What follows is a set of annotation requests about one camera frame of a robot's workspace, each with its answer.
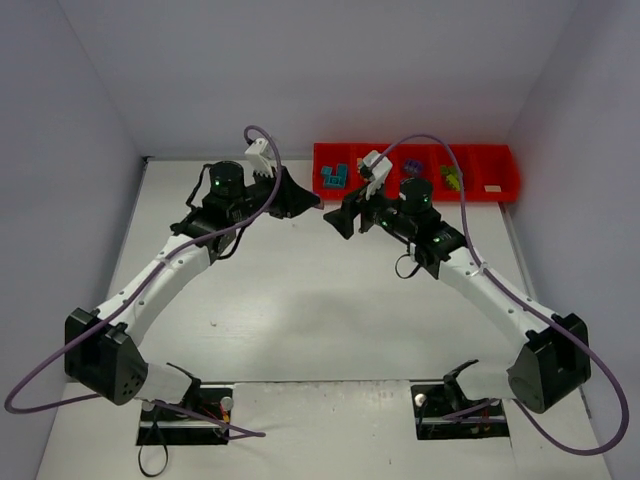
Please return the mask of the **teal rounded lego brick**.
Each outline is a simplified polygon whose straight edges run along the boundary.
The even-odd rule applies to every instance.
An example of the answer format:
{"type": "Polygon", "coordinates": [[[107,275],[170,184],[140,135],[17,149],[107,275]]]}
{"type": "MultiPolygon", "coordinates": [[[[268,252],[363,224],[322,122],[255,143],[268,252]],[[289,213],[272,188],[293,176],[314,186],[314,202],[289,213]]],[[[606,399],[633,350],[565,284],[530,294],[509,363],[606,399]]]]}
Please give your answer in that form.
{"type": "Polygon", "coordinates": [[[346,177],[342,175],[327,175],[323,179],[325,189],[344,189],[345,186],[346,177]]]}

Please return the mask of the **light blue lego brick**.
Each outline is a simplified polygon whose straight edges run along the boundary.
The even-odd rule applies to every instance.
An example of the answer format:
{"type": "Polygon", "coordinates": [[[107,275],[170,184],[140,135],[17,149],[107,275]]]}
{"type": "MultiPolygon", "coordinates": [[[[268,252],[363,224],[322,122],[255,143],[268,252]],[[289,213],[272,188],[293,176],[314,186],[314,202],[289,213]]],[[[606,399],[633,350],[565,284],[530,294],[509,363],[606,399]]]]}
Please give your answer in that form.
{"type": "Polygon", "coordinates": [[[339,177],[343,182],[346,181],[348,177],[348,165],[347,164],[338,164],[336,166],[336,177],[339,177]]]}

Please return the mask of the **purple curved lego brick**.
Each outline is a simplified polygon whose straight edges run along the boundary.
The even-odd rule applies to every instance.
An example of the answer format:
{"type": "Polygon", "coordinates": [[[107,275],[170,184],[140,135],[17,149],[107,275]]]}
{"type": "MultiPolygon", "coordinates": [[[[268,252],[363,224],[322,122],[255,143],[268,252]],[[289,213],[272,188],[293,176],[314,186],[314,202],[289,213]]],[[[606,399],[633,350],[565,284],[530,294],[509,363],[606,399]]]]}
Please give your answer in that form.
{"type": "Polygon", "coordinates": [[[423,165],[420,161],[414,159],[407,159],[403,165],[403,171],[410,176],[419,177],[423,170],[423,165]]]}

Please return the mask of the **lime green lego brick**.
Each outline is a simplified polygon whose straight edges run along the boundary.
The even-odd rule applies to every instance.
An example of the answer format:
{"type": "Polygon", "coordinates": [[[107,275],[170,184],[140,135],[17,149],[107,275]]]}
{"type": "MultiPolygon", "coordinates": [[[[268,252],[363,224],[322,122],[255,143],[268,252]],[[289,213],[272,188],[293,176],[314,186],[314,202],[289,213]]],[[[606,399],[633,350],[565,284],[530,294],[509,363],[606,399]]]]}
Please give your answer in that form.
{"type": "Polygon", "coordinates": [[[459,181],[458,171],[454,165],[441,165],[440,166],[440,174],[447,181],[459,181]]]}

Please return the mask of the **lime green small lego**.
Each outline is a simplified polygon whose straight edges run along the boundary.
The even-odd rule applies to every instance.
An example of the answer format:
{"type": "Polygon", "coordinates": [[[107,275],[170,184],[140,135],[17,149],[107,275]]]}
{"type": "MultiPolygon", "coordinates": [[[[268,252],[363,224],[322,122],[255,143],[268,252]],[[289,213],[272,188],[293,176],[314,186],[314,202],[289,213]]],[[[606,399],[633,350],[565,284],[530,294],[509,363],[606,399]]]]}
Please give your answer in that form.
{"type": "Polygon", "coordinates": [[[446,176],[445,177],[445,184],[452,191],[459,191],[460,190],[459,180],[455,176],[452,176],[452,175],[446,176]]]}

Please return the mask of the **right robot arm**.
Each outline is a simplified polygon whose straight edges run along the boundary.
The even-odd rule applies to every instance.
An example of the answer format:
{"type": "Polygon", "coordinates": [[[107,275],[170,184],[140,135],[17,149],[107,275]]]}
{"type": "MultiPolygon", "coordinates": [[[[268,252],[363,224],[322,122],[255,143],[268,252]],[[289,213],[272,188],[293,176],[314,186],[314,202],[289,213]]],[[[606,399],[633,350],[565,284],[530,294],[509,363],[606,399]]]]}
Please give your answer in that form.
{"type": "Polygon", "coordinates": [[[575,344],[588,340],[585,322],[497,287],[495,276],[474,260],[464,235],[433,207],[432,193],[432,184],[418,178],[403,180],[396,198],[360,188],[324,219],[345,239],[380,227],[406,246],[418,268],[456,290],[506,338],[512,360],[505,371],[472,359],[444,376],[454,408],[515,399],[534,413],[547,411],[591,377],[591,360],[575,344]]]}

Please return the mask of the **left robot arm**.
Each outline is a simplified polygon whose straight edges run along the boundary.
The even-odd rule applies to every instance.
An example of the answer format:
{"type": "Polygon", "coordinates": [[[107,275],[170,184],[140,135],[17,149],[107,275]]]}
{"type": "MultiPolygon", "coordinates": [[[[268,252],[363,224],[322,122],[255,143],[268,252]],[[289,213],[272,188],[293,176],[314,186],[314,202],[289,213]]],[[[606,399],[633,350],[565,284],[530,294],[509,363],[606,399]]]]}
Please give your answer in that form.
{"type": "Polygon", "coordinates": [[[295,218],[321,199],[298,185],[286,169],[255,173],[250,185],[234,161],[202,167],[210,189],[199,206],[171,226],[156,257],[119,293],[87,312],[74,310],[65,321],[65,373],[115,405],[131,400],[192,406],[201,382],[177,366],[146,362],[139,347],[160,313],[196,276],[228,259],[262,213],[295,218]]]}

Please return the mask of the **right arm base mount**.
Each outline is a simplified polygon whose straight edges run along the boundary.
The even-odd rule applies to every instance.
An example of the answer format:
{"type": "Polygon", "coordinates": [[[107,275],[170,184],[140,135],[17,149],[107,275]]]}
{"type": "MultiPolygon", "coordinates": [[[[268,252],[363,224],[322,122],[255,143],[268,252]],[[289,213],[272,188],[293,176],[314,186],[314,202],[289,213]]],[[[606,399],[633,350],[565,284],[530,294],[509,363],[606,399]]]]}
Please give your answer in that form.
{"type": "Polygon", "coordinates": [[[459,400],[443,382],[411,383],[410,394],[419,441],[510,437],[499,400],[459,400]]]}

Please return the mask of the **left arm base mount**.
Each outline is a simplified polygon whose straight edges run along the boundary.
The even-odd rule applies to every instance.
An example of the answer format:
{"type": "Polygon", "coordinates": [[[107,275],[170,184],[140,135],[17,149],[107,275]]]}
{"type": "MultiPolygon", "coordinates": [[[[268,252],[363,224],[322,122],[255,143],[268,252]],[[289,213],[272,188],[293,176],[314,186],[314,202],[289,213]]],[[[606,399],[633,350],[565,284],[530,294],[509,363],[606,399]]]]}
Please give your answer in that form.
{"type": "MultiPolygon", "coordinates": [[[[230,422],[233,388],[203,385],[195,407],[186,409],[201,416],[230,422]]],[[[137,446],[221,446],[228,444],[229,430],[173,410],[151,405],[140,411],[137,446]]]]}

